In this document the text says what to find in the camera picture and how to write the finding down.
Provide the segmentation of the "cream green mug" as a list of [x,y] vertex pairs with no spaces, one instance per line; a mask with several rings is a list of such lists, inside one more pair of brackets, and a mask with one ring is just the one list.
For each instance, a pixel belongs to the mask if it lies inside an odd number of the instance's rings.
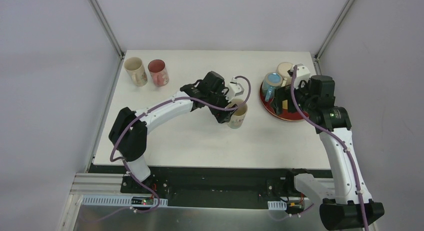
[[233,106],[237,106],[238,109],[235,110],[235,112],[232,114],[232,116],[230,117],[229,122],[227,123],[227,125],[231,128],[231,129],[238,129],[242,126],[243,121],[246,117],[246,114],[248,112],[248,105],[247,104],[242,104],[243,100],[242,99],[233,99],[229,105],[227,106],[227,108],[232,108]]

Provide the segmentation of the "pink mug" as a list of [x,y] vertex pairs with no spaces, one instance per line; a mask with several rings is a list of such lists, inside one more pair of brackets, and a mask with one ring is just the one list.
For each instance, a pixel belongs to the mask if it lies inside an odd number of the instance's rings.
[[157,87],[165,86],[169,83],[169,75],[166,69],[166,64],[161,59],[152,60],[148,64],[148,70]]

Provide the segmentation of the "cream floral mug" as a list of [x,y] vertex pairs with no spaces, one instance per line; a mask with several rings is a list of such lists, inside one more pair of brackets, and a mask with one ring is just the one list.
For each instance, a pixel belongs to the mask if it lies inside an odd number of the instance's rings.
[[143,61],[139,57],[128,58],[124,62],[123,67],[135,86],[143,87],[147,84],[148,78],[146,70]]

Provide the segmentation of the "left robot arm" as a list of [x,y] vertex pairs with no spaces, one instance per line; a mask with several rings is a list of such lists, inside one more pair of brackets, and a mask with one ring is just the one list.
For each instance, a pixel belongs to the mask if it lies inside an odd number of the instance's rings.
[[128,172],[135,176],[133,186],[140,193],[152,189],[153,180],[144,153],[147,136],[158,126],[183,114],[207,106],[219,124],[227,123],[236,110],[232,99],[244,93],[243,86],[234,77],[229,83],[214,72],[208,72],[203,79],[182,86],[169,99],[139,110],[122,108],[108,134],[113,151],[120,153]]

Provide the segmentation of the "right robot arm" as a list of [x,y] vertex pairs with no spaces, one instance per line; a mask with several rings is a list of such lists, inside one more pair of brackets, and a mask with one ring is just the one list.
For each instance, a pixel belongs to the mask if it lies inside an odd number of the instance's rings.
[[305,195],[318,206],[320,220],[328,231],[362,229],[385,213],[375,202],[360,172],[353,146],[352,124],[345,108],[335,106],[335,81],[326,75],[296,74],[289,88],[279,90],[272,102],[288,99],[288,111],[297,112],[318,134],[328,157],[334,191],[323,186],[306,169],[290,170],[284,191],[290,196]]

